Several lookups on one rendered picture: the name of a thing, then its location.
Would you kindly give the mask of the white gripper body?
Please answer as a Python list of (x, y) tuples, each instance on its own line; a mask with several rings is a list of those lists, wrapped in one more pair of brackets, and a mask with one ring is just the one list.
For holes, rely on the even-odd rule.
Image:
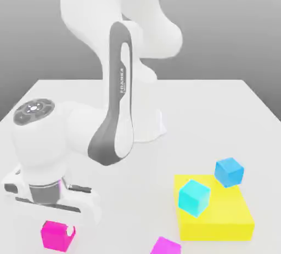
[(67, 225), (98, 224), (102, 218), (102, 209), (90, 194), (74, 191), (62, 194), (55, 204), (38, 204), (28, 197), (16, 196), (15, 207), (24, 215)]

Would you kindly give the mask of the small magenta cube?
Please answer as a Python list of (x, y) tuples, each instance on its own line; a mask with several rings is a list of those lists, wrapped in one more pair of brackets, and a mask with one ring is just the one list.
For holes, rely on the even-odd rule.
[(59, 222), (45, 221), (41, 229), (44, 248), (66, 252), (76, 235), (76, 228), (74, 226), (74, 233), (72, 236), (68, 236), (66, 233), (67, 226)]

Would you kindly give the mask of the small purple cube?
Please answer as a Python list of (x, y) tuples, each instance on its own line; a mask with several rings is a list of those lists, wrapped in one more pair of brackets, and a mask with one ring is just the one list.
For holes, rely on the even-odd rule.
[(158, 237), (150, 254), (181, 254), (181, 245), (160, 236)]

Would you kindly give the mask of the small cyan cube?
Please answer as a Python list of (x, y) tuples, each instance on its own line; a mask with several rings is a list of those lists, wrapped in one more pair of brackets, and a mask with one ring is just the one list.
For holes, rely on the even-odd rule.
[(178, 207), (198, 218), (208, 207), (211, 189), (193, 179), (179, 190)]

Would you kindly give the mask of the small blue cube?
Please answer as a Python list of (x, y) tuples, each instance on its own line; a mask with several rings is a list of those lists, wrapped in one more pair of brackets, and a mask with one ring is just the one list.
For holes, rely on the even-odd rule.
[(224, 188), (241, 184), (243, 175), (244, 167), (232, 157), (216, 162), (215, 178)]

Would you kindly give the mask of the large yellow box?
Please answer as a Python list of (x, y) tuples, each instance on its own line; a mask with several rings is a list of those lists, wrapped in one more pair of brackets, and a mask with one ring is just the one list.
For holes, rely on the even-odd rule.
[[(211, 189), (206, 210), (195, 218), (178, 207), (179, 190), (189, 180)], [(176, 174), (173, 184), (181, 241), (250, 241), (254, 219), (239, 187), (224, 188), (211, 174)]]

